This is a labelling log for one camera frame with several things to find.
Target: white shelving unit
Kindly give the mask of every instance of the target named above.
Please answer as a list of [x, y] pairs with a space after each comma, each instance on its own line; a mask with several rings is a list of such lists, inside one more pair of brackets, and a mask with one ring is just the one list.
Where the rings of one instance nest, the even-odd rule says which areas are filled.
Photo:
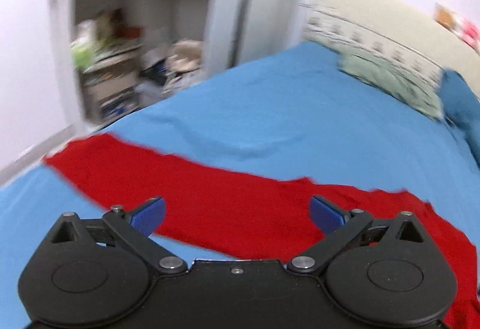
[[76, 135], [86, 122], [78, 78], [70, 54], [76, 25], [102, 10], [123, 8], [130, 26], [143, 27], [143, 51], [156, 47], [158, 31], [170, 41], [203, 40], [203, 67], [209, 77], [230, 67], [243, 0], [50, 0], [52, 47], [67, 119]]

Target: bed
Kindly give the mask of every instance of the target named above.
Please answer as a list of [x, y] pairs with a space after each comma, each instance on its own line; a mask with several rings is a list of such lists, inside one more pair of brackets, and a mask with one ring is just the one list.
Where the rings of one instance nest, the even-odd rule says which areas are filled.
[[[480, 57], [414, 9], [395, 0], [316, 0], [311, 10], [307, 38], [313, 32], [365, 46], [382, 43], [382, 54], [418, 66], [430, 81], [438, 80], [441, 66], [450, 66], [479, 94]], [[394, 14], [403, 21], [392, 21]], [[408, 27], [412, 22], [415, 30]], [[209, 166], [279, 180], [309, 176], [363, 190], [407, 189], [479, 246], [480, 169], [464, 134], [341, 73], [337, 62], [334, 51], [305, 41], [217, 75], [106, 131]], [[44, 165], [3, 188], [0, 208], [0, 328], [21, 328], [29, 320], [16, 282], [40, 240], [62, 212], [96, 218], [102, 209]], [[225, 257], [154, 239], [187, 262]]]

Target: blue gripper pad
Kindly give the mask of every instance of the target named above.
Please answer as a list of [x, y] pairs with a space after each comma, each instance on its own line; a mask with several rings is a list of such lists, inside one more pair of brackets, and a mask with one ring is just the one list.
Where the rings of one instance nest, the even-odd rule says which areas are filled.
[[128, 214], [130, 225], [148, 237], [165, 219], [165, 200], [162, 198], [149, 199]]
[[321, 196], [314, 196], [310, 200], [310, 219], [323, 234], [333, 233], [345, 225], [351, 216], [348, 211], [336, 206]]

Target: blue bed sheet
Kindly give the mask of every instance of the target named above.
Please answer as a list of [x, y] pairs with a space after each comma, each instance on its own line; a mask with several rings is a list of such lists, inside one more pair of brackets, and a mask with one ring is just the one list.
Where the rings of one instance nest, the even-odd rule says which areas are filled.
[[[251, 62], [121, 119], [107, 131], [220, 168], [387, 191], [408, 189], [480, 245], [480, 170], [463, 133], [337, 71], [306, 42]], [[0, 329], [28, 318], [16, 282], [63, 211], [102, 211], [47, 167], [0, 191]], [[187, 261], [225, 258], [156, 239]]]

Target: drawer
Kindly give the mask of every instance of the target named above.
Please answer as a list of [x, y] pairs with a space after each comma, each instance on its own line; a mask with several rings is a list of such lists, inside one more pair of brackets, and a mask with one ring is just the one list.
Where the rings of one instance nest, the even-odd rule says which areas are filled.
[[104, 81], [98, 85], [87, 86], [85, 87], [85, 91], [94, 101], [100, 101], [135, 86], [137, 81], [137, 73], [132, 72]]

